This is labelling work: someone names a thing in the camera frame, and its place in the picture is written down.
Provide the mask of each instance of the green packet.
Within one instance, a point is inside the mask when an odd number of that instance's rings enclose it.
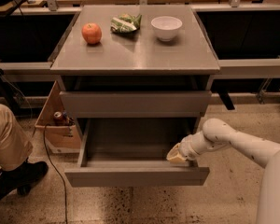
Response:
[[[122,14],[119,17],[114,17],[111,20],[111,31],[118,34],[131,33],[140,29],[142,15],[137,17],[130,14]]]

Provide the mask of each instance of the closed drawer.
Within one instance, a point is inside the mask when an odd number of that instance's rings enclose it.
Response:
[[[67,113],[76,118],[199,117],[210,91],[62,91]]]

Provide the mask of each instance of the beige pants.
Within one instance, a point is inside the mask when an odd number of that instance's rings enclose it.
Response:
[[[0,105],[0,166],[4,171],[19,167],[32,153],[33,146],[12,111]]]

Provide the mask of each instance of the white bowl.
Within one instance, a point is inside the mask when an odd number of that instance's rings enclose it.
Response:
[[[177,36],[183,22],[175,17],[162,16],[154,18],[151,21],[151,25],[159,40],[171,41]]]

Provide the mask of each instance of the person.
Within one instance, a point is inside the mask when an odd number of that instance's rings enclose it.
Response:
[[[0,200],[12,190],[27,194],[48,171],[44,161],[28,162],[33,145],[12,111],[0,104]]]

